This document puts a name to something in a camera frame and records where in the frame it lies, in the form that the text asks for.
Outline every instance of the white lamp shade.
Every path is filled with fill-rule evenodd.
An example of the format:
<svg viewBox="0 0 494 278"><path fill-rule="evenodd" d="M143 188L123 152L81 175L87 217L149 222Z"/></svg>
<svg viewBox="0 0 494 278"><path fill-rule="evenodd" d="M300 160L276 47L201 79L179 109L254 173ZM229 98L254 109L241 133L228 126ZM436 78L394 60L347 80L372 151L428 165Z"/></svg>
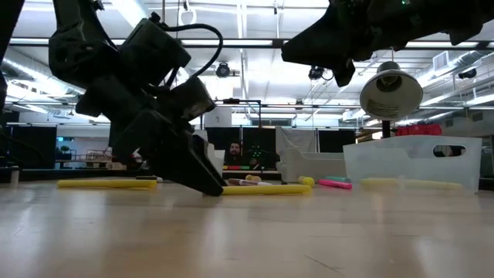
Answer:
<svg viewBox="0 0 494 278"><path fill-rule="evenodd" d="M385 86L383 78L397 79L401 83ZM413 76L390 69L378 73L365 84L360 105L367 115L378 120L398 120L417 110L423 96L424 91Z"/></svg>

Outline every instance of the table surface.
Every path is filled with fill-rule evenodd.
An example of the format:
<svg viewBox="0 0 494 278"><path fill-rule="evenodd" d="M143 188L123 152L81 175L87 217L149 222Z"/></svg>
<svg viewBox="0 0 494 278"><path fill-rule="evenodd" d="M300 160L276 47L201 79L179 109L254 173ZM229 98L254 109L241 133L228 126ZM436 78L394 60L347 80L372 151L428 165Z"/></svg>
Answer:
<svg viewBox="0 0 494 278"><path fill-rule="evenodd" d="M470 278L492 276L492 258L490 192L0 189L8 278Z"/></svg>

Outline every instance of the black cable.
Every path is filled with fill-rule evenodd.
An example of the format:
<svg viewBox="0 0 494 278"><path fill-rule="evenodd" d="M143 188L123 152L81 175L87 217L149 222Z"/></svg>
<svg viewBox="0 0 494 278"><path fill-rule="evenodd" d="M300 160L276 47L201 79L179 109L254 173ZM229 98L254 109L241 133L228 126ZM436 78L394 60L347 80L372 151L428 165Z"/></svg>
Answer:
<svg viewBox="0 0 494 278"><path fill-rule="evenodd" d="M213 32L218 37L219 43L215 54L209 60L209 62L207 62L200 70L192 74L191 78L197 77L201 75L204 71L206 71L216 61L216 59L219 57L220 52L223 49L223 35L215 27L211 25L195 23L195 24L188 24L188 25L176 26L176 27L169 27L166 25L162 25L161 28L163 28L163 30L167 32L180 32L180 31L192 30L192 29L206 29L208 31Z"/></svg>

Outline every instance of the person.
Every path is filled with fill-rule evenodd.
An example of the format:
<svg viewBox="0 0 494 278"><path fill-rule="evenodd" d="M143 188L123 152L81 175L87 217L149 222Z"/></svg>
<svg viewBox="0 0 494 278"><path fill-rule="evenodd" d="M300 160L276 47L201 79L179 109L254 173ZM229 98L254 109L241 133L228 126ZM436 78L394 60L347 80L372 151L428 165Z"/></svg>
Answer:
<svg viewBox="0 0 494 278"><path fill-rule="evenodd" d="M242 165L242 152L238 141L230 144L230 149L225 154L225 165Z"/></svg>

